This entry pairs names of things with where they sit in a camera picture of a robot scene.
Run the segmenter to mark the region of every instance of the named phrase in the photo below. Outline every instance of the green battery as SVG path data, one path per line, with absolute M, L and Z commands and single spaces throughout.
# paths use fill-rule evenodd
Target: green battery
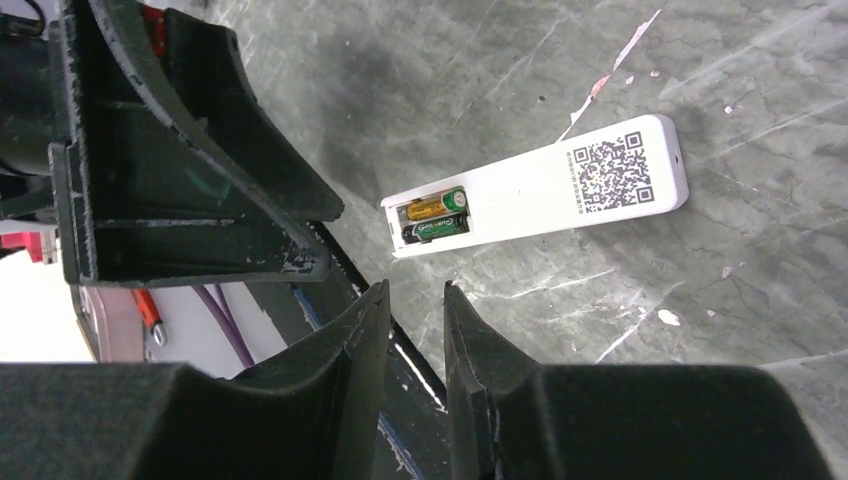
M 403 241 L 407 244 L 426 242 L 436 238 L 459 235 L 469 230 L 468 214 L 458 213 L 449 217 L 407 225 L 403 229 Z
M 457 187 L 440 192 L 435 197 L 411 203 L 406 207 L 406 215 L 413 222 L 441 217 L 451 213 L 464 212 L 468 207 L 465 190 Z

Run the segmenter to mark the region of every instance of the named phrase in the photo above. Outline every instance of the concrete floor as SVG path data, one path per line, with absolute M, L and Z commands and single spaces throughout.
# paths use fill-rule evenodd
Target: concrete floor
M 440 374 L 456 280 L 539 361 L 759 365 L 848 475 L 845 1 L 210 2 L 260 103 L 345 200 L 333 234 L 391 280 L 395 317 Z M 569 136 L 668 115 L 686 205 L 393 260 L 381 198 L 553 142 L 609 74 Z

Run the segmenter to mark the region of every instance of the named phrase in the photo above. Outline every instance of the qr code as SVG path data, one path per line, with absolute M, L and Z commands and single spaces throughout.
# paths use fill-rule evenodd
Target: qr code
M 569 160 L 580 213 L 654 201 L 641 132 L 578 148 Z

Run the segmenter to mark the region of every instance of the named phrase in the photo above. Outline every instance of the white remote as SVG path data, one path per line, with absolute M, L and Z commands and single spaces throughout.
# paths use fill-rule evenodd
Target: white remote
M 666 213 L 688 197 L 674 123 L 644 115 L 393 195 L 381 206 L 394 255 L 409 257 Z

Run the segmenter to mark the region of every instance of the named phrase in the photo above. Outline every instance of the yellow battery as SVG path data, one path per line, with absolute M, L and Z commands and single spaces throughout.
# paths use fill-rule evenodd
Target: yellow battery
M 468 199 L 465 197 L 465 190 L 462 187 L 457 187 L 440 192 L 432 198 L 409 204 L 406 208 L 406 216 L 413 222 L 417 222 L 450 213 L 463 212 L 466 208 L 468 208 Z

